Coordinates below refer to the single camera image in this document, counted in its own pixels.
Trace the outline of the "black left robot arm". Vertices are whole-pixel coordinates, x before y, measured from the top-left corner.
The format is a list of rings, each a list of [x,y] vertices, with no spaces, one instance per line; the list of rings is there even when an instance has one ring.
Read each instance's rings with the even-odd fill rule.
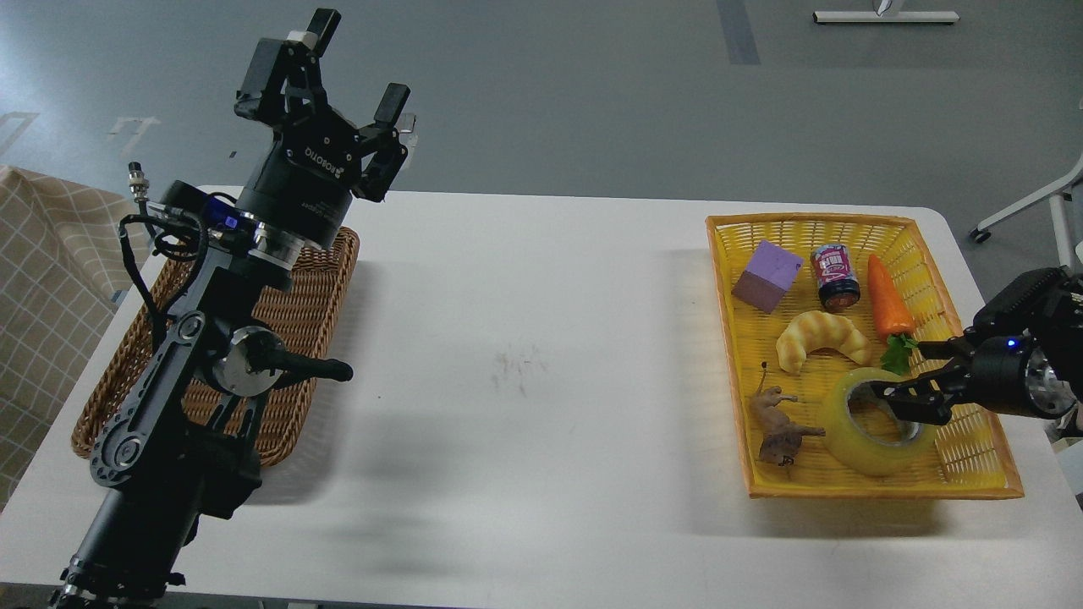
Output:
[[[146,304],[151,358],[97,432],[89,471],[106,489],[61,574],[51,608],[151,608],[200,516],[229,519],[261,485],[256,438],[274,391],[348,381],[336,359],[287,350],[255,318],[266,288],[286,291],[305,248],[327,250],[356,198],[383,200],[409,152],[399,117],[410,88],[387,86],[358,127],[327,99],[319,61],[341,20],[260,39],[234,112],[273,131],[239,197],[175,181],[160,200],[133,185],[118,224],[125,270]]]

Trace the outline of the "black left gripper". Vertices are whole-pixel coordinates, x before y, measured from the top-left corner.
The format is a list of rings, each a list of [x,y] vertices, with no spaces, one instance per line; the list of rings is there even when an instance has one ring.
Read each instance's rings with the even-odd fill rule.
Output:
[[[387,85],[366,127],[335,112],[316,116],[329,108],[319,59],[341,17],[332,8],[318,8],[305,30],[260,39],[234,103],[236,116],[282,128],[237,208],[321,248],[335,239],[352,200],[384,200],[409,157],[396,127],[410,96],[408,85]]]

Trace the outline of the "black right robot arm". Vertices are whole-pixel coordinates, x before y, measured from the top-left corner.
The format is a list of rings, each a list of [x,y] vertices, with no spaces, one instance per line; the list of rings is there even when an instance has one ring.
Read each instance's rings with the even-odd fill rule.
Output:
[[[992,413],[1059,420],[1082,389],[1080,274],[1041,267],[987,301],[962,335],[919,342],[943,361],[905,381],[870,381],[898,420],[945,425],[952,409],[973,403]]]

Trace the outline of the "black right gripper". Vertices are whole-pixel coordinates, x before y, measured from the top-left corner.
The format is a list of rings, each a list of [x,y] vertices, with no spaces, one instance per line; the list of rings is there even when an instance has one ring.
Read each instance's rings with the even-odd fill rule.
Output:
[[[943,365],[905,381],[867,383],[898,420],[947,425],[964,397],[999,414],[1045,420],[1058,416],[1058,375],[1030,337],[989,338],[975,354],[968,337],[919,342],[917,350],[925,363]]]

